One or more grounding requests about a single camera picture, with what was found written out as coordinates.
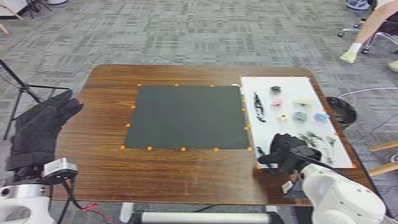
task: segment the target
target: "gray carpet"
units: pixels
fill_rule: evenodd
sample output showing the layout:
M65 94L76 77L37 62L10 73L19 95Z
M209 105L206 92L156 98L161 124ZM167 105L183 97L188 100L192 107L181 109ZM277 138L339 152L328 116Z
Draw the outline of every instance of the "gray carpet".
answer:
M353 35L336 37L359 13L343 0L85 0L46 10L35 19L1 21L10 35L0 33L0 56L23 79L35 84L71 87L80 92L90 70L99 64L190 64L236 66L300 66L316 76L327 95L373 87L394 87L398 74L385 64L396 60L396 46L376 41L369 55L353 65L337 60ZM346 129L366 168L389 160L396 149L371 153L368 148L396 140L398 117L355 141L387 118L398 114L398 91L373 91L346 96L359 120ZM0 124L7 121L17 91L0 83ZM23 99L23 111L32 100ZM9 155L9 142L0 143L0 159ZM373 178L385 192L398 184L398 173ZM394 188L385 195L398 215ZM119 203L99 203L117 217ZM195 210L199 206L151 205L151 210ZM211 212L261 212L261 208L220 206ZM97 223L94 215L71 209L65 223Z

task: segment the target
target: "white paper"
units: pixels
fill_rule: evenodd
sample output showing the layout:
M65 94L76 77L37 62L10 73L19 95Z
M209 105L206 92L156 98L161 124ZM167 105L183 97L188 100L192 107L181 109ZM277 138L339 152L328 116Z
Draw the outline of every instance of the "white paper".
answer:
M272 86L280 86L280 94L273 94L270 91ZM263 123L256 117L254 109L254 92L259 96L263 108L264 108L264 119ZM323 106L305 77L241 77L241 93L245 98L245 107L248 114L248 122L252 127L252 143L254 149L261 147L264 154L270 153L270 143L273 135L291 134L293 136L305 135L311 131L321 140L314 140L316 148L321 152L321 162L336 168L352 168L352 161L346 154L341 139L336 136L336 130L332 127L330 120L321 123L314 120L314 114L323 113ZM275 99L282 100L279 107L272 106ZM309 99L312 104L302 106L296 103L298 99ZM300 122L295 120L295 112L307 114L307 121ZM288 120L279 119L279 115L288 114ZM330 145L327 139L334 138L336 142Z

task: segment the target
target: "black mat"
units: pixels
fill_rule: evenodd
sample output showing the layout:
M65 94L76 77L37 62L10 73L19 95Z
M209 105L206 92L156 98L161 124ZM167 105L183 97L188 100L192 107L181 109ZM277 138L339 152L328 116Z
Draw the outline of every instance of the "black mat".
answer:
M140 88L126 148L245 149L243 127L238 87Z

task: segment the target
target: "table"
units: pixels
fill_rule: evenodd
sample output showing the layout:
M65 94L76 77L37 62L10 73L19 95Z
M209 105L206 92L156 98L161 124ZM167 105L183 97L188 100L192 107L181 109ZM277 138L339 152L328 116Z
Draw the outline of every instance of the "table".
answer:
M330 114L311 72L296 67L208 67L169 65L99 65L78 99L85 107L60 134L57 157L78 164L76 198L85 201L200 203L240 205L309 205L305 199L282 197L288 176L270 176L256 169L254 152L247 150L128 150L121 149L131 106L140 85L231 85L241 76L309 77ZM344 148L360 167L337 127ZM360 168L343 173L371 188ZM65 194L57 190L55 199Z

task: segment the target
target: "black glove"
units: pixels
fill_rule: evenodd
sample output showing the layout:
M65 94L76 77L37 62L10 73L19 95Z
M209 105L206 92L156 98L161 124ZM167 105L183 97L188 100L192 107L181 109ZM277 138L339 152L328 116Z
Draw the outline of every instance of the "black glove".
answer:
M7 171L42 166L55 159L57 137L83 104L71 99L71 90L39 103L16 118L16 134L10 138L10 157Z
M261 164L277 163L280 172L293 174L293 171L300 170L305 165L305 160L298 157L320 160L321 153L307 147L305 141L289 134L275 134L270 144L270 154L257 158L257 162Z

